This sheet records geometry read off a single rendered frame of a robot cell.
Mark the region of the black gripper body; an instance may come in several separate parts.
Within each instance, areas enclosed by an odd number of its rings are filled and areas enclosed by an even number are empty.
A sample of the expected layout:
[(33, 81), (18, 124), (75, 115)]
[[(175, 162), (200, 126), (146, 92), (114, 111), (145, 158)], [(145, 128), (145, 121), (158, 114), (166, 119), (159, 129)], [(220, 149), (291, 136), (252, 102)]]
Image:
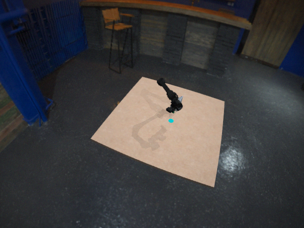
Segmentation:
[(173, 103), (172, 101), (171, 101), (171, 107), (168, 107), (166, 110), (169, 112), (169, 113), (171, 113), (173, 110), (174, 110), (174, 108), (175, 108), (175, 103)]

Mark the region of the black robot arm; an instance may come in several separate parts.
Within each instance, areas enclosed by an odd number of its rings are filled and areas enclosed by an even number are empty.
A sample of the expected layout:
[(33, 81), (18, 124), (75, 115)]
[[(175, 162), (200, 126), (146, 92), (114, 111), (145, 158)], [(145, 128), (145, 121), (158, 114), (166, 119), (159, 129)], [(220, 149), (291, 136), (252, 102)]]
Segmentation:
[(165, 79), (164, 78), (160, 78), (157, 81), (157, 84), (159, 86), (162, 86), (164, 88), (164, 90), (167, 92), (167, 97), (173, 102), (175, 103), (175, 108), (177, 109), (177, 111), (179, 111), (180, 109), (182, 109), (183, 105), (182, 103), (178, 100), (178, 95), (173, 92), (172, 90), (169, 89), (169, 87), (165, 84)]

